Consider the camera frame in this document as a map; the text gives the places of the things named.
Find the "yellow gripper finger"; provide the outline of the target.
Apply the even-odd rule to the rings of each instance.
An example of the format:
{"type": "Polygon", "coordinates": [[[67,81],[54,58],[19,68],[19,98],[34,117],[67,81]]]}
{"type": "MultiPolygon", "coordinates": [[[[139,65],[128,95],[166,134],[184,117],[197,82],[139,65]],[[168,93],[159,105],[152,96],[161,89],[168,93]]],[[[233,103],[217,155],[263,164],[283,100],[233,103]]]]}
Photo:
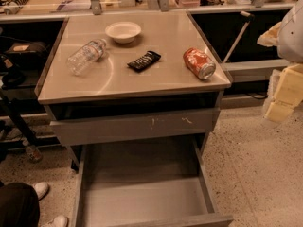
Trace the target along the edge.
{"type": "Polygon", "coordinates": [[[303,64],[292,64],[270,76],[264,118],[281,123],[303,100],[303,64]]]}
{"type": "Polygon", "coordinates": [[[271,47],[278,45],[278,32],[280,30],[281,23],[278,22],[272,26],[269,30],[260,35],[257,39],[257,44],[271,47]]]}

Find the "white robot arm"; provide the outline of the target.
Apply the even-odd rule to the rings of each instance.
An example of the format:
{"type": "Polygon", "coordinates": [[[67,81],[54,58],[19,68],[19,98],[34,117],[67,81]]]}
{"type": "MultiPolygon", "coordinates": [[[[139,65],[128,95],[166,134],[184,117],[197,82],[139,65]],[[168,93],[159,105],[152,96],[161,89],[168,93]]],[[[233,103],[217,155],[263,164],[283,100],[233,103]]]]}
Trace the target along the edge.
{"type": "Polygon", "coordinates": [[[264,102],[263,117],[281,123],[303,101],[303,0],[260,35],[257,44],[275,46],[279,57],[290,63],[281,72],[273,72],[264,102]]]}

